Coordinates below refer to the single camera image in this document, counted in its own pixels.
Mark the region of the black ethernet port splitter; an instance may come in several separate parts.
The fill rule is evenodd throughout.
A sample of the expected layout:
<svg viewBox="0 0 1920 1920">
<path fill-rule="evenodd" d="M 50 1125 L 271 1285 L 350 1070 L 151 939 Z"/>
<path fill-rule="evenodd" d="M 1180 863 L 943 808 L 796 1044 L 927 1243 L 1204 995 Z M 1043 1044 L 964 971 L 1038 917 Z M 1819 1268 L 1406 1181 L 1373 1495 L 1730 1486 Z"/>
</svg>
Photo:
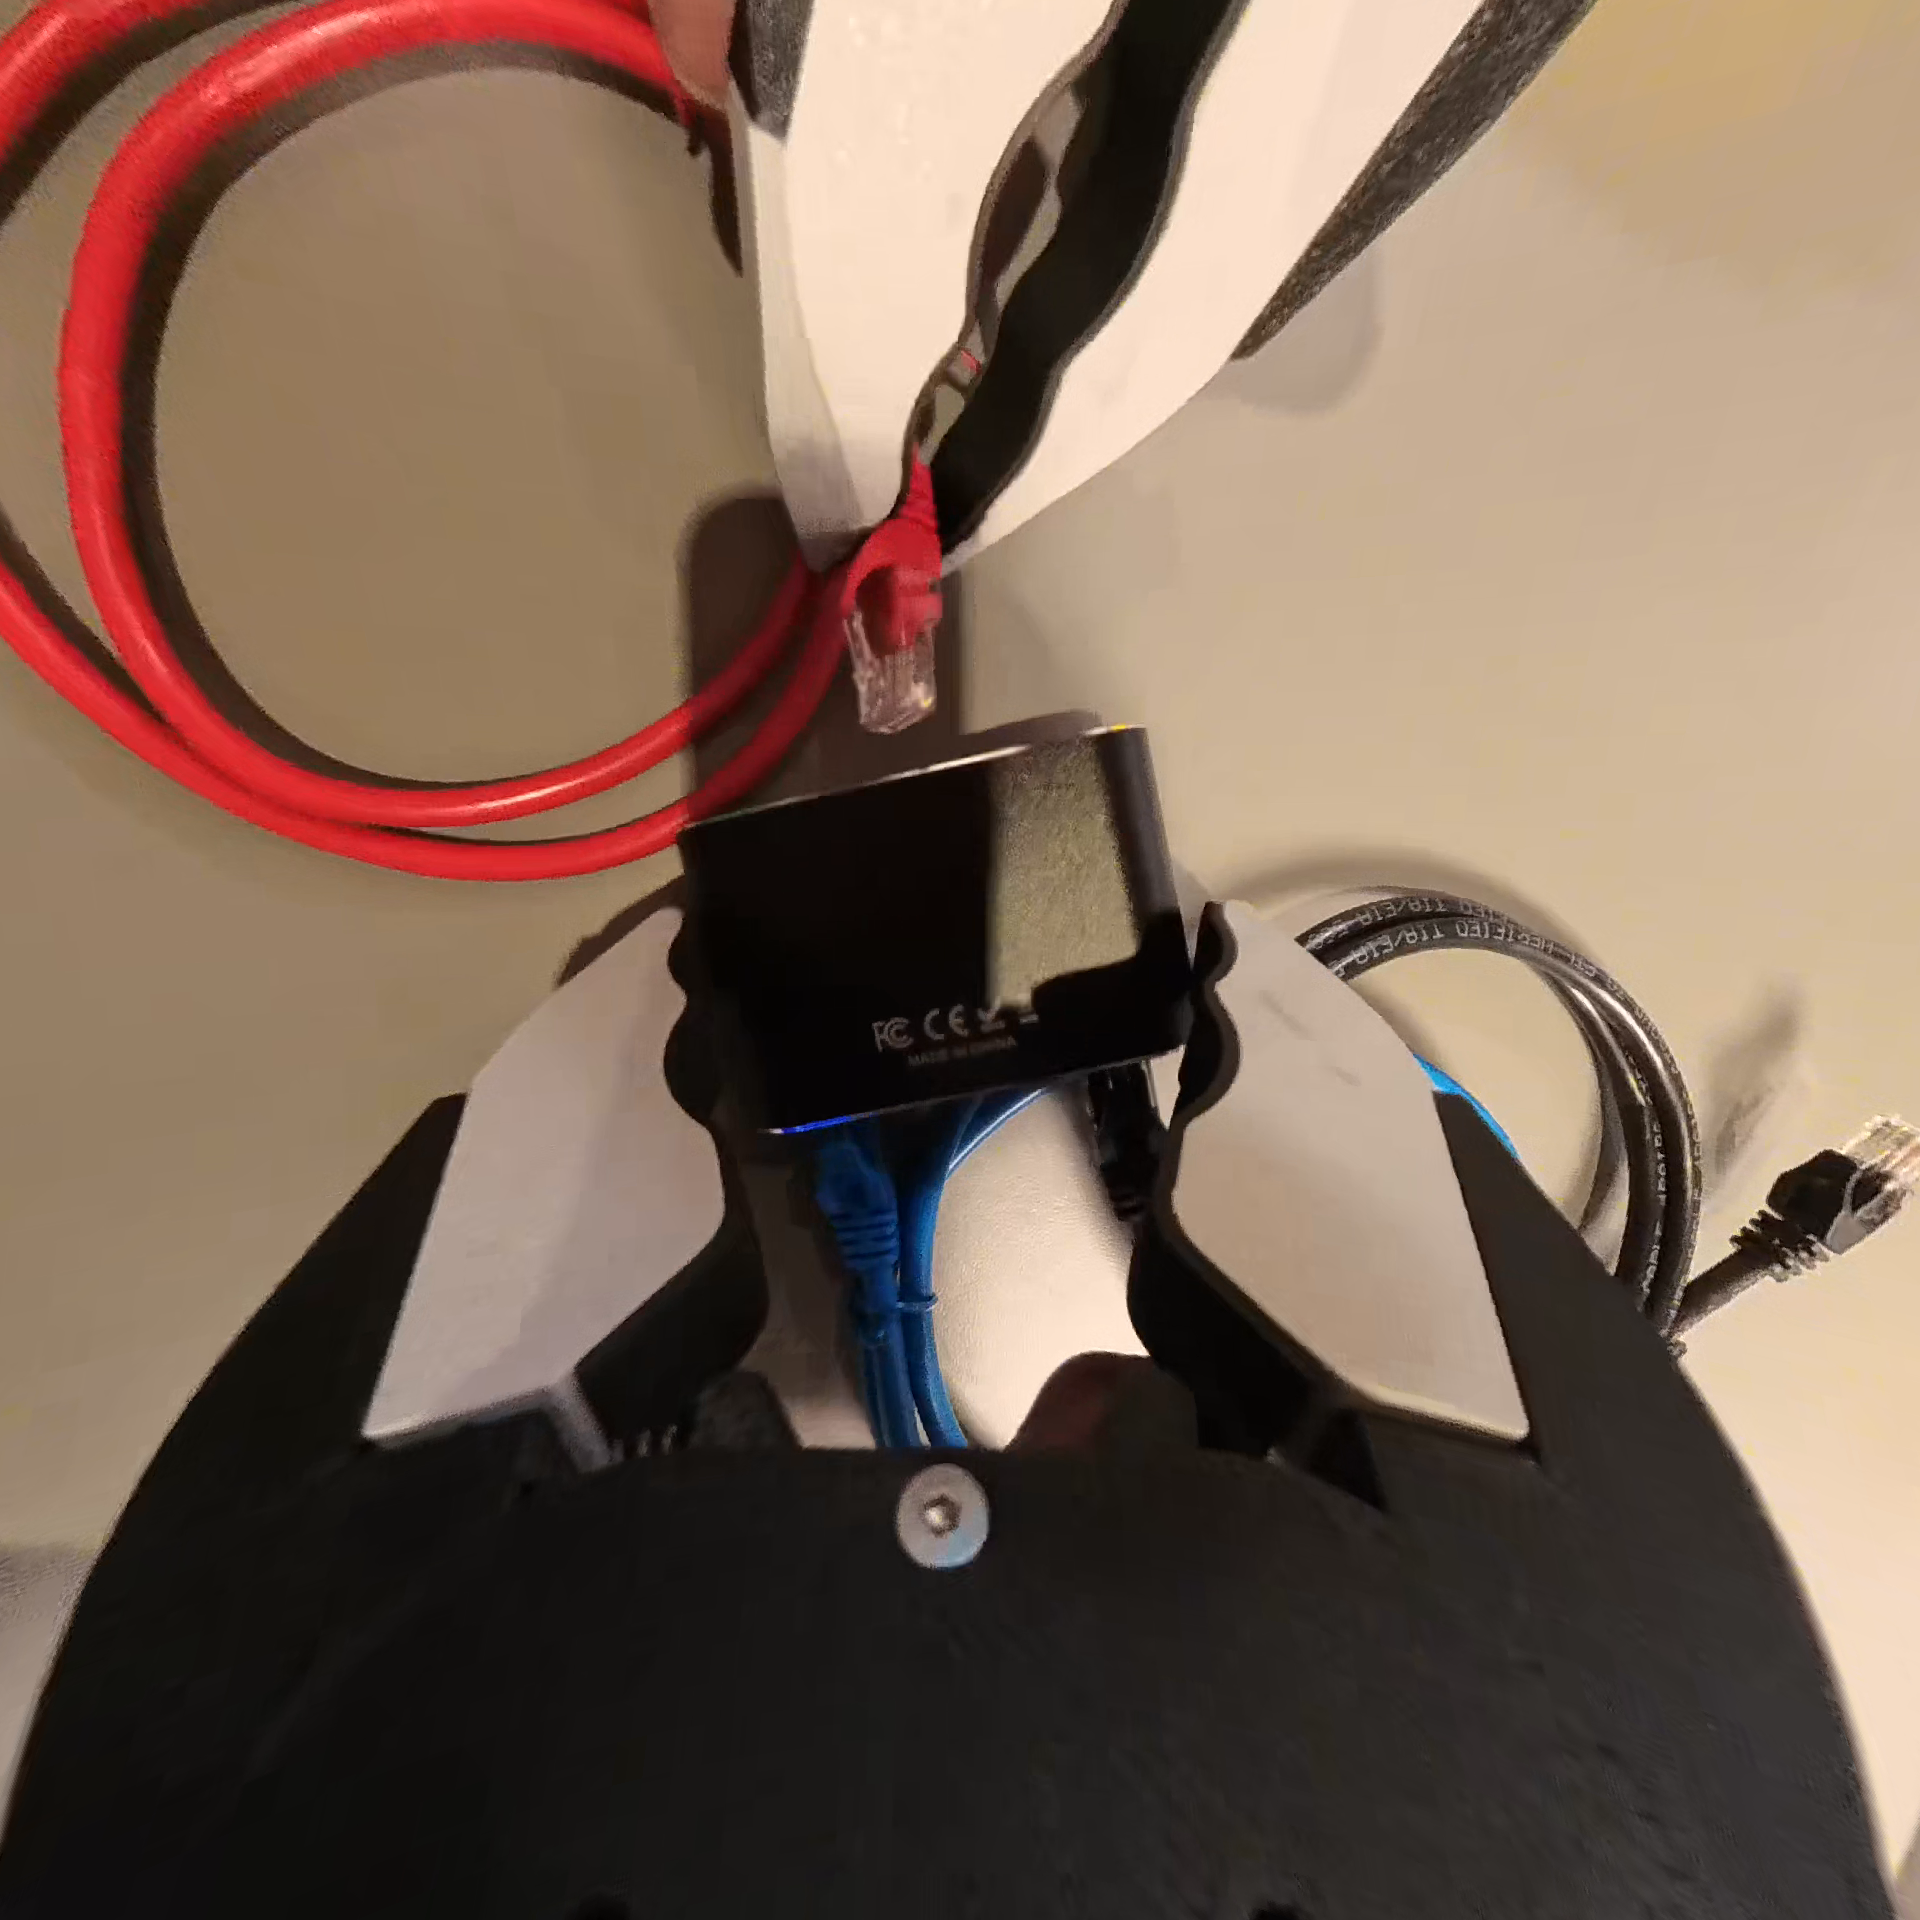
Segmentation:
<svg viewBox="0 0 1920 1920">
<path fill-rule="evenodd" d="M 1186 1043 L 1193 961 L 1141 726 L 746 807 L 679 849 L 699 1001 L 759 1133 Z"/>
</svg>

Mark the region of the person's left hand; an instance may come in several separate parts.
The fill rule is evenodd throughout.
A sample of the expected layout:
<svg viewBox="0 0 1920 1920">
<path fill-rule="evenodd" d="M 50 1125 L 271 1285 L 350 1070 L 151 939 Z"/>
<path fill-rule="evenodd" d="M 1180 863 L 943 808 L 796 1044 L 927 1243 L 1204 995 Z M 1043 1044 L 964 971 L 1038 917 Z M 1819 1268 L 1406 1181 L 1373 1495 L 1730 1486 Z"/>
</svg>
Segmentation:
<svg viewBox="0 0 1920 1920">
<path fill-rule="evenodd" d="M 677 84 L 703 107 L 724 107 L 732 86 L 735 3 L 658 0 L 646 5 L 662 56 Z"/>
</svg>

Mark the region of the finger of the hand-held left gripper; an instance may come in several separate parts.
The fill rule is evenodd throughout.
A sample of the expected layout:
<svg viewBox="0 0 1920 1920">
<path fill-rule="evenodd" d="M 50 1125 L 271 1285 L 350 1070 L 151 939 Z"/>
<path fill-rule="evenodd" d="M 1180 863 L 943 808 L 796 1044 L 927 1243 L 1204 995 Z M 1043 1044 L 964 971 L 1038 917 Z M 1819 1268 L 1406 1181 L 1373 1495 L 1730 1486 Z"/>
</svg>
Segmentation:
<svg viewBox="0 0 1920 1920">
<path fill-rule="evenodd" d="M 989 195 L 1114 19 L 1102 3 L 735 6 L 727 107 L 764 416 L 807 564 L 892 515 L 907 432 L 972 318 Z"/>
<path fill-rule="evenodd" d="M 1086 484 L 1212 381 L 1474 11 L 1121 6 L 1086 165 L 937 448 L 947 563 Z"/>
</svg>

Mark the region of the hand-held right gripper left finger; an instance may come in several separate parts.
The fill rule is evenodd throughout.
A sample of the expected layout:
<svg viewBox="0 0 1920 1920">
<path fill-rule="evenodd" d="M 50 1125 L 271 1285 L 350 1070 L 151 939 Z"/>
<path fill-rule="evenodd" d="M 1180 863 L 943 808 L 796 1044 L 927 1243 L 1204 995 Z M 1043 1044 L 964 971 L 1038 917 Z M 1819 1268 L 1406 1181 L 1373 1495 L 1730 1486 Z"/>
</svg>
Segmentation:
<svg viewBox="0 0 1920 1920">
<path fill-rule="evenodd" d="M 473 1078 L 363 1416 L 398 1449 L 535 1414 L 574 1462 L 687 1437 L 770 1286 L 713 1129 L 683 917 L 638 920 Z"/>
</svg>

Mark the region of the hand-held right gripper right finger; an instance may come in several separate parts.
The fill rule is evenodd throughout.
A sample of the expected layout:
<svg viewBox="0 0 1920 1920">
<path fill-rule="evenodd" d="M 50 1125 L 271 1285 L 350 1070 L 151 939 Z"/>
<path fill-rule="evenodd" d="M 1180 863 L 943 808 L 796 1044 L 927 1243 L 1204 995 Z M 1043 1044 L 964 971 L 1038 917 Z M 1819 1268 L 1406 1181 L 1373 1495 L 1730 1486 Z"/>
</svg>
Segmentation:
<svg viewBox="0 0 1920 1920">
<path fill-rule="evenodd" d="M 1204 904 L 1190 984 L 1127 1308 L 1201 1447 L 1327 1462 L 1386 1416 L 1522 1449 L 1530 1412 L 1427 1070 L 1246 903 Z"/>
</svg>

